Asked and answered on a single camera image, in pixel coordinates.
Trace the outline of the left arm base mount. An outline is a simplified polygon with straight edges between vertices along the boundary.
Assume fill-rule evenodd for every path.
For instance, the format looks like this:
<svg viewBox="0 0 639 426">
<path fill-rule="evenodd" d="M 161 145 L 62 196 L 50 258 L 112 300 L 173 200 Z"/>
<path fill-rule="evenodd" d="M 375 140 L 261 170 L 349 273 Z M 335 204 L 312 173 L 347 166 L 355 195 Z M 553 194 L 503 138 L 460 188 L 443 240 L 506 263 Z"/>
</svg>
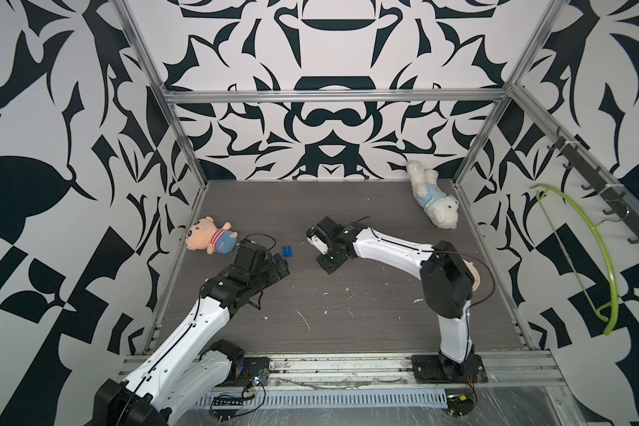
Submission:
<svg viewBox="0 0 639 426">
<path fill-rule="evenodd" d="M 241 348 L 241 346 L 220 339 L 208 347 L 204 347 L 199 353 L 199 362 L 205 362 L 210 359 L 212 355 L 218 355 L 218 358 L 211 360 L 209 365 L 203 367 L 203 371 L 207 372 L 211 370 L 211 365 L 214 365 L 214 369 L 220 371 L 221 358 L 225 358 L 228 365 L 225 369 L 227 376 L 216 373 L 216 378 L 220 378 L 220 381 L 215 383 L 216 387 L 234 387 L 244 386 L 249 381 L 253 381 L 258 378 L 263 384 L 267 383 L 267 377 L 269 376 L 271 359 L 266 356 L 250 356 Z"/>
</svg>

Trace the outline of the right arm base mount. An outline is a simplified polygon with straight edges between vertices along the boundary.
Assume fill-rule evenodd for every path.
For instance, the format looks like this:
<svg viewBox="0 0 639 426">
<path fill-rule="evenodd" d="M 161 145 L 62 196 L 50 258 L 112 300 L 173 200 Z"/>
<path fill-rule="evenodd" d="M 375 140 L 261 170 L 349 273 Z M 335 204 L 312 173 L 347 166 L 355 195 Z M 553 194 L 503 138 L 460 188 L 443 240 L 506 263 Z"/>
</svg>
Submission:
<svg viewBox="0 0 639 426">
<path fill-rule="evenodd" d="M 442 354 L 413 355 L 413 373 L 417 383 L 487 383 L 488 376 L 482 358 L 470 352 L 462 363 L 450 360 Z"/>
</svg>

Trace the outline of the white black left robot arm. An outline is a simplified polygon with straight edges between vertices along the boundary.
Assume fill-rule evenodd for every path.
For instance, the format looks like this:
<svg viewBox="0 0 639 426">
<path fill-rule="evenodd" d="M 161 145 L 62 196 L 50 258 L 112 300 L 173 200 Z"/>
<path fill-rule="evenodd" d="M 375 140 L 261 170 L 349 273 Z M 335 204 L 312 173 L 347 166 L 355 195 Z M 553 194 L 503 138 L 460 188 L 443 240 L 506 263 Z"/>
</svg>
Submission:
<svg viewBox="0 0 639 426">
<path fill-rule="evenodd" d="M 234 262 L 200 287 L 173 333 L 124 380 L 97 390 L 92 425 L 173 425 L 213 388 L 235 382 L 245 351 L 214 336 L 252 298 L 289 276 L 289 263 L 255 241 L 242 241 Z"/>
</svg>

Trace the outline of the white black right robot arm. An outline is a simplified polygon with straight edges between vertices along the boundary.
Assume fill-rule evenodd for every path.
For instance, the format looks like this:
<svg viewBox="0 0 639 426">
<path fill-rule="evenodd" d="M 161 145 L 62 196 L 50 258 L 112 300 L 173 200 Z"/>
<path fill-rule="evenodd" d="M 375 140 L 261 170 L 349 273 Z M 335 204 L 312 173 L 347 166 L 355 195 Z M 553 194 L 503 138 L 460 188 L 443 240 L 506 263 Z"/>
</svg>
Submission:
<svg viewBox="0 0 639 426">
<path fill-rule="evenodd" d="M 317 262 L 329 274 L 350 258 L 362 258 L 420 280 L 426 305 L 438 315 L 440 364 L 466 367 L 474 349 L 470 307 L 475 277 L 451 243 L 405 241 L 360 222 L 339 225 L 329 217 L 307 230 L 306 239 L 319 251 Z"/>
</svg>

